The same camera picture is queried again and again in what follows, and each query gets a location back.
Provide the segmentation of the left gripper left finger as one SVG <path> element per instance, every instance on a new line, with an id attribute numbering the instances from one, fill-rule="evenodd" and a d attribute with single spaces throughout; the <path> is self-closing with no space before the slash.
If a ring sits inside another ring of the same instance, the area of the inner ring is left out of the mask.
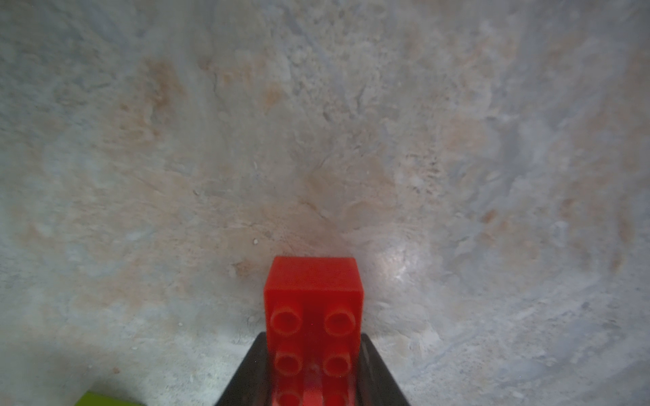
<path id="1" fill-rule="evenodd" d="M 215 406 L 271 405 L 270 365 L 267 334 L 259 333 Z"/>

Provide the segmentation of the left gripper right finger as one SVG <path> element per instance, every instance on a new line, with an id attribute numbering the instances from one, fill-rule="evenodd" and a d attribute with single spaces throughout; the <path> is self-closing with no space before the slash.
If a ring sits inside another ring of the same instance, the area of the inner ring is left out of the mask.
<path id="1" fill-rule="evenodd" d="M 370 337 L 362 333 L 356 374 L 356 405 L 410 406 Z"/>

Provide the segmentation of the red lego brick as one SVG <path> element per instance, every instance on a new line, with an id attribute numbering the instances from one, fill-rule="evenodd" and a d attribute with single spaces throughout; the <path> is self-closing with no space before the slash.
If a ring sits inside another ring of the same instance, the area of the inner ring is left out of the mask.
<path id="1" fill-rule="evenodd" d="M 274 258 L 264 286 L 273 405 L 353 405 L 364 288 L 351 257 Z"/>

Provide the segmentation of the lime lego brick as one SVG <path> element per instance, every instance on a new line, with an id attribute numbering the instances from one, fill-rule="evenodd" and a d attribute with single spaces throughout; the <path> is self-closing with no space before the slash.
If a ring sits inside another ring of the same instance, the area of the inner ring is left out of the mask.
<path id="1" fill-rule="evenodd" d="M 96 392 L 86 392 L 74 404 L 74 406 L 142 406 L 141 404 L 117 399 Z"/>

